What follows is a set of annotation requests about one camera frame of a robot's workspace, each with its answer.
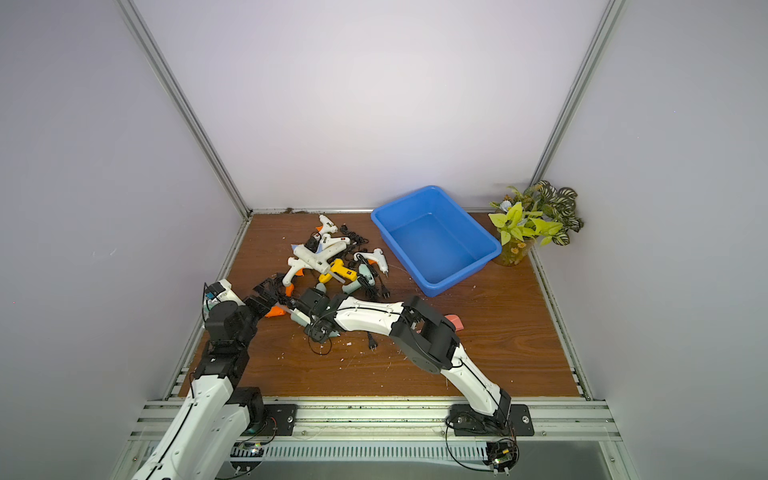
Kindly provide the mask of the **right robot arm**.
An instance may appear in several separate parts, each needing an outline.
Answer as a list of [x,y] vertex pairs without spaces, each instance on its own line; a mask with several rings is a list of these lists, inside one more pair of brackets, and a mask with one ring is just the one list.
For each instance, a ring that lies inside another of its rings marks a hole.
[[500,425],[508,422],[509,394],[469,357],[455,325],[423,299],[378,303],[312,288],[290,305],[291,319],[310,340],[323,344],[336,333],[362,331],[388,337],[420,369],[444,376],[469,406]]

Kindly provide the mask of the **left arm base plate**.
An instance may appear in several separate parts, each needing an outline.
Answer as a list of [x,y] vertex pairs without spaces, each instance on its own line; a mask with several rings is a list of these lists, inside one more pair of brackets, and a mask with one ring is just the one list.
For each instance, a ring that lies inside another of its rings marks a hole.
[[294,403],[272,403],[264,407],[262,420],[254,421],[243,432],[245,437],[276,436],[289,437],[293,435],[297,420],[298,405]]

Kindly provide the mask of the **large mint green glue gun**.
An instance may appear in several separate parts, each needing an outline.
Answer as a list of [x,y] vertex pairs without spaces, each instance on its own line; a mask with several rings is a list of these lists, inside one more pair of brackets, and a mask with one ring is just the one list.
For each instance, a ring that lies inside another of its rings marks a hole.
[[312,314],[310,311],[305,311],[301,308],[294,308],[290,310],[290,318],[300,325],[302,328],[306,328],[313,322]]

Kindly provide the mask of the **orange glue gun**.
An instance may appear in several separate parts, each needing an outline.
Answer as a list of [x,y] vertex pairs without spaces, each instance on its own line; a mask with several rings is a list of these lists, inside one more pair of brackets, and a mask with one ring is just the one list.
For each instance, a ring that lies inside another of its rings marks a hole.
[[[288,286],[285,288],[285,295],[286,295],[288,298],[291,298],[291,297],[292,297],[292,294],[293,294],[293,291],[294,291],[294,289],[295,289],[295,286],[294,286],[293,284],[289,284],[289,285],[288,285]],[[280,306],[273,306],[273,307],[271,308],[271,310],[270,310],[270,311],[269,311],[269,312],[266,314],[266,317],[267,317],[267,318],[272,318],[272,317],[279,317],[279,316],[284,316],[284,315],[287,315],[288,313],[289,313],[289,311],[288,311],[288,310],[286,310],[286,309],[285,309],[285,308],[283,308],[283,307],[280,307]]]

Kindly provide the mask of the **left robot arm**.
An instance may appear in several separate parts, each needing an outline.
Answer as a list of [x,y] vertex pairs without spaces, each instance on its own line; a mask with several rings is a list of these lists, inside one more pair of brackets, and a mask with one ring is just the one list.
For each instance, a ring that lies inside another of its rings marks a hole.
[[263,427],[260,390],[238,384],[258,322],[285,299],[278,275],[257,284],[245,298],[225,279],[204,286],[201,313],[209,340],[180,411],[133,479],[213,479],[237,439]]

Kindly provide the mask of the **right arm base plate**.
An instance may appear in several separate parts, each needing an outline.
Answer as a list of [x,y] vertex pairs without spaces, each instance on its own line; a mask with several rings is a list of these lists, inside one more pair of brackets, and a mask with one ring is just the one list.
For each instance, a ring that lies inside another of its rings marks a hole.
[[467,404],[454,404],[446,417],[456,436],[533,437],[535,429],[529,407],[511,404],[506,414],[486,416]]

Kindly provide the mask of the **large white glue gun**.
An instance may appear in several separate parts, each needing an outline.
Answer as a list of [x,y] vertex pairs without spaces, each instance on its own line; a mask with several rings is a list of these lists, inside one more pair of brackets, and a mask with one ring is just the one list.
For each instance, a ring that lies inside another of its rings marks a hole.
[[312,252],[304,245],[295,245],[292,257],[305,261],[309,265],[308,269],[324,274],[329,271],[330,259],[343,252],[349,244],[350,239],[348,237],[340,237],[335,242],[323,246],[320,252]]

